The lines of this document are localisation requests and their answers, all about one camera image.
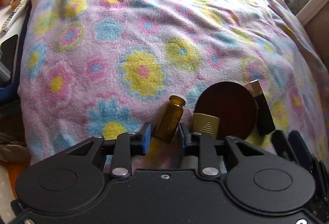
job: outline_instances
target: phone screen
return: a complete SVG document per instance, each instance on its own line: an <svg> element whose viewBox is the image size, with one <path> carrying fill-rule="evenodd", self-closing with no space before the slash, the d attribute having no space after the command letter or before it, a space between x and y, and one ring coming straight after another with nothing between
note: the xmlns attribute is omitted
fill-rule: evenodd
<svg viewBox="0 0 329 224"><path fill-rule="evenodd" d="M10 77L12 77L18 38L19 36L15 34L4 41L0 46L0 50L2 52L0 62L10 71Z"/></svg>

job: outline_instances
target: pink flower center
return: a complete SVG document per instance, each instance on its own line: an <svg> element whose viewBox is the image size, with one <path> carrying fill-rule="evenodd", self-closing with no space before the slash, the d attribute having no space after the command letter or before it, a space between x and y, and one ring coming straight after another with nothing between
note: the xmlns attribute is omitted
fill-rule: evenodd
<svg viewBox="0 0 329 224"><path fill-rule="evenodd" d="M138 72L139 72L139 75L143 78L146 78L149 75L148 67L146 67L144 65L140 65L138 67Z"/></svg>

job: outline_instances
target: floral blanket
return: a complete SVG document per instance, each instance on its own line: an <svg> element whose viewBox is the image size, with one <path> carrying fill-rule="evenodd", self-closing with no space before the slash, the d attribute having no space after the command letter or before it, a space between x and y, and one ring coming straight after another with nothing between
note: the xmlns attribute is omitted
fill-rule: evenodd
<svg viewBox="0 0 329 224"><path fill-rule="evenodd" d="M329 164L329 75L282 0L32 0L19 95L32 163L155 123L172 93L258 79L277 129ZM271 150L270 134L252 143ZM175 143L134 166L172 167Z"/></svg>

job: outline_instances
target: metal rivet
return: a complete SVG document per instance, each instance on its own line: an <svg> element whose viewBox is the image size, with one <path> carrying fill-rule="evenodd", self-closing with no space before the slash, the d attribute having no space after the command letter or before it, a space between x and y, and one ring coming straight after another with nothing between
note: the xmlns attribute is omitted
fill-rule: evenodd
<svg viewBox="0 0 329 224"><path fill-rule="evenodd" d="M112 170L112 174L116 176L125 176L128 174L128 169L124 167L117 167Z"/></svg>
<svg viewBox="0 0 329 224"><path fill-rule="evenodd" d="M307 221L304 219L300 219L296 222L296 224L307 224Z"/></svg>
<svg viewBox="0 0 329 224"><path fill-rule="evenodd" d="M161 175L161 178L163 178L164 180L168 180L170 176L168 174L163 174Z"/></svg>
<svg viewBox="0 0 329 224"><path fill-rule="evenodd" d="M214 167L206 167L202 169L202 173L206 176L216 176L218 175L219 171L217 168Z"/></svg>
<svg viewBox="0 0 329 224"><path fill-rule="evenodd" d="M24 224L34 224L34 222L31 219L26 219L24 220Z"/></svg>

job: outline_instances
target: wall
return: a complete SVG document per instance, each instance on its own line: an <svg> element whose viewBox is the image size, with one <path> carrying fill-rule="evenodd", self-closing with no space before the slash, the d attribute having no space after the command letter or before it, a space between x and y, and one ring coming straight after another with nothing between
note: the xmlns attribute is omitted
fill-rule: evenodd
<svg viewBox="0 0 329 224"><path fill-rule="evenodd" d="M329 2L306 24L305 30L329 70Z"/></svg>

